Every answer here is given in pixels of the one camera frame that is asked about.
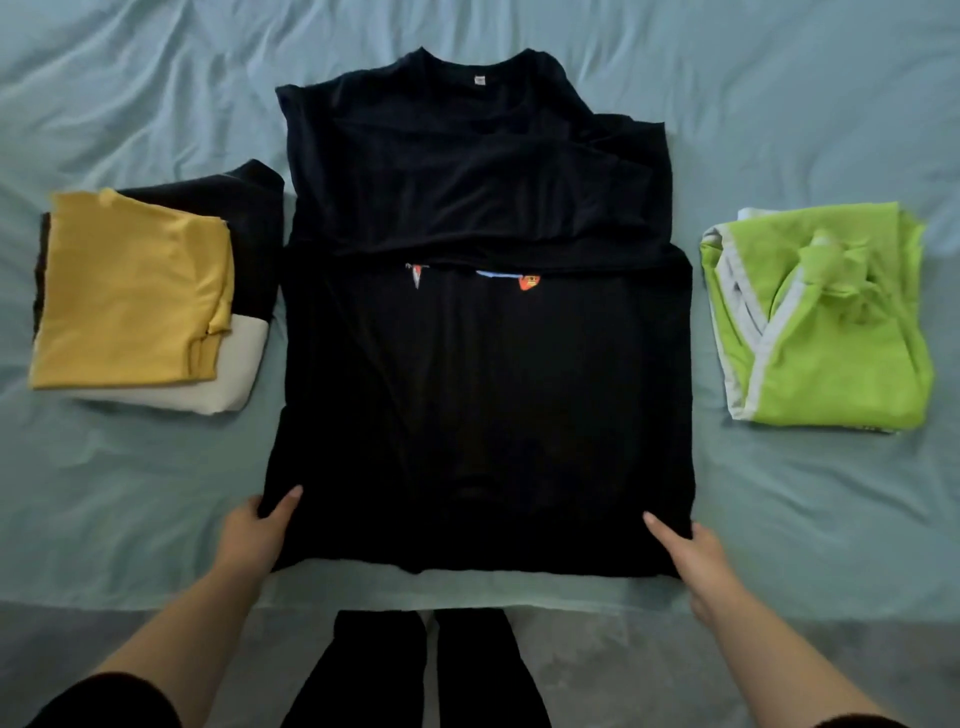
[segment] lime green garment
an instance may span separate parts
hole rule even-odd
[[[918,319],[924,226],[896,203],[740,216],[700,244],[733,418],[922,425],[933,383]]]

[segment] folded shirt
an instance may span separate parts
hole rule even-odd
[[[121,401],[214,414],[247,402],[273,317],[283,245],[283,178],[256,159],[224,174],[121,190],[130,198],[227,222],[234,263],[231,333],[220,347],[212,381],[152,387],[72,389],[85,400]],[[50,216],[41,219],[34,330],[46,300]]]
[[[896,203],[748,208],[701,242],[736,420],[899,430],[924,422],[924,227]]]
[[[31,386],[215,378],[233,301],[227,224],[112,189],[53,200]]]

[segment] hand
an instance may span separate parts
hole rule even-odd
[[[298,485],[264,519],[257,517],[260,496],[253,496],[234,508],[224,520],[213,569],[241,573],[260,584],[274,567],[287,523],[294,515],[303,487]]]
[[[697,522],[693,523],[693,538],[685,539],[652,513],[644,513],[643,520],[654,538],[666,548],[690,590],[693,614],[712,628],[716,610],[746,593],[727,561],[720,539]]]

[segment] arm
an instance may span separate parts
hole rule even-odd
[[[94,674],[124,672],[159,689],[183,728],[200,728],[240,630],[283,545],[300,500],[294,488],[265,519],[254,497],[227,516],[210,572],[145,624]]]
[[[693,539],[652,514],[650,532],[670,553],[760,728],[813,728],[850,714],[886,716],[814,647],[756,597],[727,562],[720,541],[693,524]]]

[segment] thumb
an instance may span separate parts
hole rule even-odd
[[[678,548],[684,547],[686,539],[678,535],[676,531],[650,513],[650,511],[644,511],[643,522],[647,524],[647,529],[655,539],[663,544],[663,547],[670,552],[671,556],[674,555],[674,551]]]
[[[300,496],[302,495],[303,486],[294,486],[290,493],[284,496],[283,500],[276,505],[274,512],[267,517],[267,520],[285,531],[287,529],[287,523],[290,522],[294,511],[297,510],[297,506],[300,503]]]

